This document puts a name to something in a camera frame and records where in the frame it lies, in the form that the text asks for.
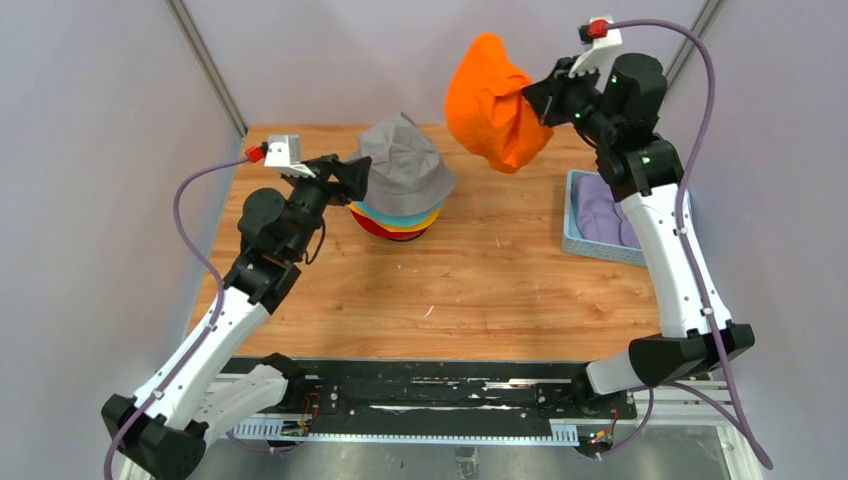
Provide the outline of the orange hat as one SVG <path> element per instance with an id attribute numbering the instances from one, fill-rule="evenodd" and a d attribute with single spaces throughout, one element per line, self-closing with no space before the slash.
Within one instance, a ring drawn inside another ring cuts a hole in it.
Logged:
<path id="1" fill-rule="evenodd" d="M 447 89 L 444 114 L 453 138 L 469 153 L 506 174 L 527 166 L 550 142 L 522 90 L 532 79 L 513 65 L 501 39 L 478 35 Z"/>

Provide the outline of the grey hat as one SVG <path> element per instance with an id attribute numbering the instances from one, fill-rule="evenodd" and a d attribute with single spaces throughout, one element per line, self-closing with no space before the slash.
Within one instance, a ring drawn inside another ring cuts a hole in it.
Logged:
<path id="1" fill-rule="evenodd" d="M 388 216 L 412 216 L 436 208 L 457 185 L 440 151 L 406 113 L 361 133 L 347 158 L 372 159 L 364 203 Z"/>

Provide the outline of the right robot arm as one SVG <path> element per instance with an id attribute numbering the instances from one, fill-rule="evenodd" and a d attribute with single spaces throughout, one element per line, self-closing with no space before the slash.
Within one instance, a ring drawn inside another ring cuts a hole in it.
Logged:
<path id="1" fill-rule="evenodd" d="M 721 367 L 755 344 L 753 329 L 733 321 L 699 250 L 676 148 L 655 131 L 667 92 L 660 62 L 618 56 L 603 90 L 599 74 L 572 74 L 575 57 L 557 61 L 522 94 L 544 126 L 570 123 L 593 144 L 600 177 L 639 241 L 658 306 L 660 331 L 637 338 L 617 355 L 585 365 L 571 400 L 595 417 L 612 394 L 655 387 Z"/>

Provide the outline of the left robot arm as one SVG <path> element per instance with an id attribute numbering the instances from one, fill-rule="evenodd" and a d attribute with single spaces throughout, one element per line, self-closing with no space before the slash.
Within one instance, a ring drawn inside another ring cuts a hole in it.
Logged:
<path id="1" fill-rule="evenodd" d="M 306 400 L 303 370 L 275 353 L 236 382 L 211 384 L 246 338 L 282 304 L 301 266 L 313 262 L 326 235 L 325 211 L 365 198 L 372 160 L 325 155 L 278 167 L 291 192 L 266 187 L 242 207 L 241 249 L 226 274 L 213 273 L 216 294 L 204 317 L 172 356 L 131 396 L 111 396 L 101 415 L 109 432 L 103 475 L 117 455 L 156 479 L 190 476 L 209 447 L 253 414 L 298 411 Z"/>

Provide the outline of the red bucket hat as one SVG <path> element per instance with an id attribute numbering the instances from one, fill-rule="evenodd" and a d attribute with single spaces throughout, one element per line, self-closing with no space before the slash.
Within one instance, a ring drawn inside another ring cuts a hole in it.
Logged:
<path id="1" fill-rule="evenodd" d="M 354 218 L 355 222 L 366 232 L 376 237 L 395 242 L 412 241 L 422 236 L 427 230 L 427 228 L 423 228 L 413 231 L 394 232 L 387 230 L 386 228 L 378 225 L 374 220 L 370 219 L 369 217 L 361 215 L 355 211 L 351 211 L 351 215 Z"/>

